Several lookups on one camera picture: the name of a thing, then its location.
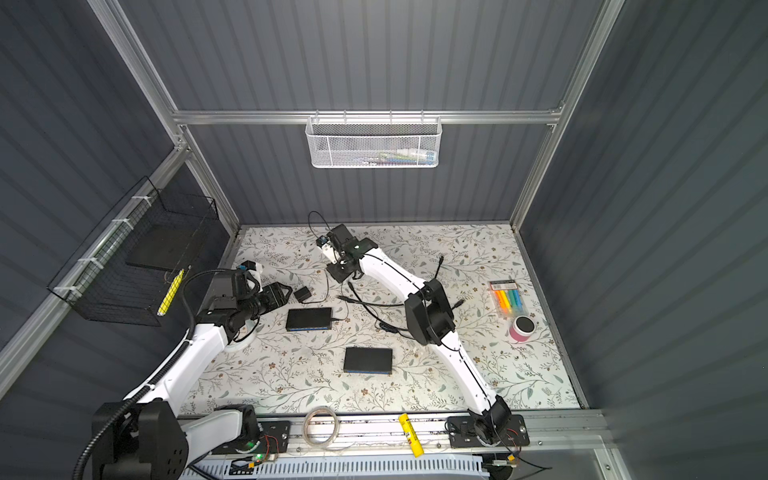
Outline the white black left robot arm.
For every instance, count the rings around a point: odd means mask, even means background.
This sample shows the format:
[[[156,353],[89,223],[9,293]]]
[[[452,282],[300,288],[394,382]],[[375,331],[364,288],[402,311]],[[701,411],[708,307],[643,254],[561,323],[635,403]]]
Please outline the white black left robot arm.
[[[95,479],[177,479],[217,448],[261,463],[283,441],[265,434],[253,407],[220,407],[181,423],[178,415],[208,363],[238,341],[247,323],[287,304],[290,287],[273,283],[235,287],[212,298],[180,344],[121,402],[103,404],[93,416],[92,438],[78,458],[73,478],[92,469]]]

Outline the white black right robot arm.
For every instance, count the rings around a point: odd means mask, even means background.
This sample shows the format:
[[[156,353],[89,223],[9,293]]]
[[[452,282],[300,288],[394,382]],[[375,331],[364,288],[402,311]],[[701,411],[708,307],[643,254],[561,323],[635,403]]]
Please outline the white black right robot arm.
[[[321,236],[316,245],[329,260],[326,269],[337,282],[360,273],[377,280],[403,302],[410,336],[438,355],[457,382],[475,422],[476,436],[487,445],[505,443],[511,409],[464,347],[456,331],[454,308],[439,280],[410,273],[368,238],[340,244]]]

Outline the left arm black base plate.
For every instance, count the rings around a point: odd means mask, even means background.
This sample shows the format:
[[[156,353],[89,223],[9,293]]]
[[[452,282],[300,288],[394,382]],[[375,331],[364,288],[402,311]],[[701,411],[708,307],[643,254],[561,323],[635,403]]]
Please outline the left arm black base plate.
[[[285,420],[259,420],[256,426],[240,438],[212,450],[217,455],[278,455],[287,452],[291,423]]]

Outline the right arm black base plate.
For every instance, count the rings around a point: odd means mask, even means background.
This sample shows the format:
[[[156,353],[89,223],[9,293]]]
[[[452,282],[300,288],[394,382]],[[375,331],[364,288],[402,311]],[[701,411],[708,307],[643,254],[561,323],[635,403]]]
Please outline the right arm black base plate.
[[[470,415],[450,416],[444,422],[452,448],[509,447],[530,445],[528,429],[521,415],[513,414],[507,420],[477,419]]]

